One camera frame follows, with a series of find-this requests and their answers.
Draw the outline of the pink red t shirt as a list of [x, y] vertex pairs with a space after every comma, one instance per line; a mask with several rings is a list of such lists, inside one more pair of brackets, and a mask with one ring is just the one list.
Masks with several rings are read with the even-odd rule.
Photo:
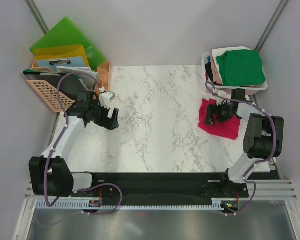
[[202, 99], [201, 106], [199, 109], [199, 122], [198, 127], [210, 135], [222, 137], [230, 140], [236, 140], [239, 136], [239, 129], [241, 125], [241, 120], [234, 116], [231, 119], [225, 122], [217, 121], [217, 114], [213, 114], [214, 125], [205, 124], [205, 120], [207, 117], [207, 106], [216, 104], [217, 101], [215, 99]]

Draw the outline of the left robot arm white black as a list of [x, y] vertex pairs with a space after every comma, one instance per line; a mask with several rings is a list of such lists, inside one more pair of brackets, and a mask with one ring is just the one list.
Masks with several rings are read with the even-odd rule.
[[33, 193], [37, 196], [69, 197], [81, 190], [89, 197], [96, 196], [100, 185], [90, 173], [72, 173], [67, 165], [70, 153], [83, 130], [89, 123], [109, 131], [119, 127], [119, 110], [110, 104], [115, 94], [106, 91], [97, 95], [93, 91], [79, 92], [77, 101], [65, 110], [65, 123], [49, 147], [29, 161], [29, 173]]

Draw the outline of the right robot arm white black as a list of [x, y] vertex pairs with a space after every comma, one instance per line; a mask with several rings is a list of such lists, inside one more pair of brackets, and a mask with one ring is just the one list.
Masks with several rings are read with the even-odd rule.
[[247, 186], [248, 178], [257, 166], [282, 153], [284, 139], [284, 118], [274, 116], [259, 108], [254, 102], [247, 101], [246, 91], [236, 88], [231, 98], [221, 96], [216, 90], [213, 96], [221, 103], [209, 104], [206, 109], [204, 125], [215, 127], [235, 118], [247, 122], [243, 139], [243, 154], [239, 160], [222, 175], [219, 191], [225, 197], [241, 192]]

